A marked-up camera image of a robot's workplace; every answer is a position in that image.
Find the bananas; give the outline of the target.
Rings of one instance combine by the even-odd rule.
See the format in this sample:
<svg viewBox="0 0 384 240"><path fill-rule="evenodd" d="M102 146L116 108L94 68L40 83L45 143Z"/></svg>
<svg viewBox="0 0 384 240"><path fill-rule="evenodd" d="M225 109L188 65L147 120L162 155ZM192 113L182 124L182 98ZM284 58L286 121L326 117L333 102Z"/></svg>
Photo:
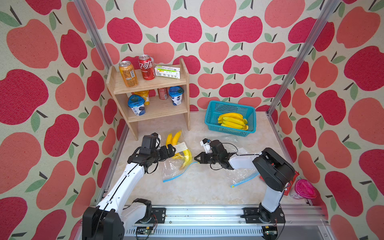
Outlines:
<svg viewBox="0 0 384 240"><path fill-rule="evenodd" d="M187 147L185 142L180 142L182 131L178 131L175 135L168 134L166 139L166 146L172 145L176 148L176 153L171 159L180 171L184 171L189 165L193 163L193 156L191 150Z"/></svg>

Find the zip-top bag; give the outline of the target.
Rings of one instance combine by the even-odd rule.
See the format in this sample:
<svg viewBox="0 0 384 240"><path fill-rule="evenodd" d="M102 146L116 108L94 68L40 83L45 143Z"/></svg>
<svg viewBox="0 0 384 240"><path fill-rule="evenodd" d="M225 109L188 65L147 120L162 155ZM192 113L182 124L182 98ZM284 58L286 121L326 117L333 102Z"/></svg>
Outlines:
<svg viewBox="0 0 384 240"><path fill-rule="evenodd" d="M238 152L239 155L249 154L249 149L244 148L244 145L241 145L239 139L234 136L226 136L223 138L224 146L228 152ZM239 185L242 185L256 177L259 176L259 172L256 169L238 169L238 170L224 170L226 177L231 182L231 188L235 188Z"/></svg>
<svg viewBox="0 0 384 240"><path fill-rule="evenodd" d="M163 183L175 180L183 175L190 165L197 163L197 161L194 160L192 151L185 143L182 130L174 135L170 133L166 138L166 148L172 153L173 148L169 148L169 145L176 151L172 157L163 162Z"/></svg>

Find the banana bunch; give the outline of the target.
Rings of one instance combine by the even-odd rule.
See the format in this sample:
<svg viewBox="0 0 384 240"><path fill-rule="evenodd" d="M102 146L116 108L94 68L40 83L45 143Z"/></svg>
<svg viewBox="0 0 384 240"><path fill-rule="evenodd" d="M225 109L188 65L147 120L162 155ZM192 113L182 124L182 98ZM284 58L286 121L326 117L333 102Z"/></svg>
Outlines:
<svg viewBox="0 0 384 240"><path fill-rule="evenodd" d="M238 113L222 114L218 118L218 124L222 127L233 128L237 130L247 131L249 129L248 121Z"/></svg>

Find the teal plastic basket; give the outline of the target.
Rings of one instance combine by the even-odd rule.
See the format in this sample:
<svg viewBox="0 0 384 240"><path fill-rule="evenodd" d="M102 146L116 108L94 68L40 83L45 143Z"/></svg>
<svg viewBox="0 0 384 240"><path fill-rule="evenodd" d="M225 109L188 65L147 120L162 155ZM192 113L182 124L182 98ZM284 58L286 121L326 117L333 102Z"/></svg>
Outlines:
<svg viewBox="0 0 384 240"><path fill-rule="evenodd" d="M256 111L249 106L211 101L205 123L211 131L246 137L256 132Z"/></svg>

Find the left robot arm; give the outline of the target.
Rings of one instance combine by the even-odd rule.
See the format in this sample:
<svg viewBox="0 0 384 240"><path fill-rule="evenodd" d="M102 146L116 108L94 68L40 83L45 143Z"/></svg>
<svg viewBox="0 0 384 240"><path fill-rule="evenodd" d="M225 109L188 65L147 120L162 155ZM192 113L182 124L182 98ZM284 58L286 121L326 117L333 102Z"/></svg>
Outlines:
<svg viewBox="0 0 384 240"><path fill-rule="evenodd" d="M161 146L157 133L145 135L140 147L129 156L127 165L117 183L96 207L88 207L82 217L83 240L122 240L127 229L138 221L151 219L152 202L135 199L125 204L136 184L148 173L151 165L157 166L176 153L172 144Z"/></svg>

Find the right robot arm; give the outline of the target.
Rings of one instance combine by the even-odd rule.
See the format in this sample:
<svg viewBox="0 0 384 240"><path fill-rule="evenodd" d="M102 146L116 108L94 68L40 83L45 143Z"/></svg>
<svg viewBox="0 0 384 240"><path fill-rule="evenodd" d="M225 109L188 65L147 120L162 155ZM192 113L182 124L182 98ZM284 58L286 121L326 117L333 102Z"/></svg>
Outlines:
<svg viewBox="0 0 384 240"><path fill-rule="evenodd" d="M267 185L263 200L257 208L244 208L241 218L246 223L284 224L281 199L296 174L293 166L271 148L256 154L228 152L219 140L203 139L204 151L194 157L200 164L219 164L226 170L257 170Z"/></svg>

